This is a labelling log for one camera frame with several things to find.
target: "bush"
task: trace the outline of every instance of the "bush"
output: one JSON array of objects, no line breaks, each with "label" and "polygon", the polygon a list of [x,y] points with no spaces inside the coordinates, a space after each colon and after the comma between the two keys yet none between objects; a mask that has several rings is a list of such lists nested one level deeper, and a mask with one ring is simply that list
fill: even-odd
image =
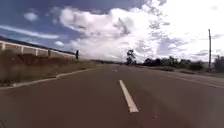
[{"label": "bush", "polygon": [[203,69],[203,65],[201,62],[194,62],[189,65],[189,69],[192,71],[200,71]]},{"label": "bush", "polygon": [[215,59],[214,67],[217,72],[224,72],[224,56]]}]

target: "grassy verge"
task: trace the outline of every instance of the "grassy verge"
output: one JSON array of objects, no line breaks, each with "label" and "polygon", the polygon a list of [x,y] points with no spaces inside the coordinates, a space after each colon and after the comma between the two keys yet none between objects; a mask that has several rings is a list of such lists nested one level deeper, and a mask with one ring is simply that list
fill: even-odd
[{"label": "grassy verge", "polygon": [[94,68],[95,66],[96,64],[91,61],[77,62],[71,59],[3,53],[0,54],[0,87],[12,86],[13,83],[53,78],[57,74]]}]

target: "sky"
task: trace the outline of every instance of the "sky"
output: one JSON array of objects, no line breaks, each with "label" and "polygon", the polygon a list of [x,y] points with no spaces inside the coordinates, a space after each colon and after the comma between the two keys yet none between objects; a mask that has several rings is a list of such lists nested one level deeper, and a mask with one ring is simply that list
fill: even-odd
[{"label": "sky", "polygon": [[83,58],[224,56],[222,0],[0,0],[0,35]]}]

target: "cloud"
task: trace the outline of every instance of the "cloud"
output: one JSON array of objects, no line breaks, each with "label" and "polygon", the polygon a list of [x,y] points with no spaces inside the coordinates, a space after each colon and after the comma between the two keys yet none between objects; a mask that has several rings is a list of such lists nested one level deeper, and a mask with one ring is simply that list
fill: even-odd
[{"label": "cloud", "polygon": [[31,22],[38,19],[37,14],[35,14],[34,12],[27,12],[24,14],[24,17]]},{"label": "cloud", "polygon": [[80,49],[88,58],[125,60],[127,50],[132,48],[143,61],[144,56],[156,55],[159,46],[151,35],[159,32],[157,28],[163,21],[158,19],[159,10],[150,12],[153,4],[156,3],[130,10],[114,8],[108,14],[66,7],[61,10],[60,23],[83,35],[72,40],[70,46]]},{"label": "cloud", "polygon": [[65,45],[65,44],[64,44],[63,42],[61,42],[61,41],[56,41],[54,44],[57,45],[57,46],[59,46],[59,47],[62,47],[62,46]]},{"label": "cloud", "polygon": [[27,35],[27,36],[44,38],[44,39],[58,39],[60,37],[59,35],[28,31],[25,29],[11,27],[11,26],[7,26],[7,25],[0,25],[0,29],[11,31],[11,32],[16,32],[16,33]]},{"label": "cloud", "polygon": [[82,35],[67,45],[89,58],[125,60],[132,48],[140,61],[169,55],[207,61],[206,54],[197,53],[208,49],[208,28],[212,49],[220,50],[212,54],[223,54],[223,16],[220,0],[150,0],[140,8],[113,8],[104,14],[65,7],[59,19],[61,25]]}]

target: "pole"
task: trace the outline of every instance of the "pole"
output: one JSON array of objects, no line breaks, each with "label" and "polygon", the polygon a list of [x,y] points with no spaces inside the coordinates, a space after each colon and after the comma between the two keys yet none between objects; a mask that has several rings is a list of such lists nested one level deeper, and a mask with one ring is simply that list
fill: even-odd
[{"label": "pole", "polygon": [[75,57],[76,57],[76,60],[79,61],[79,50],[76,50]]},{"label": "pole", "polygon": [[208,34],[209,34],[209,63],[208,63],[208,67],[209,69],[211,69],[211,32],[210,29],[208,29]]}]

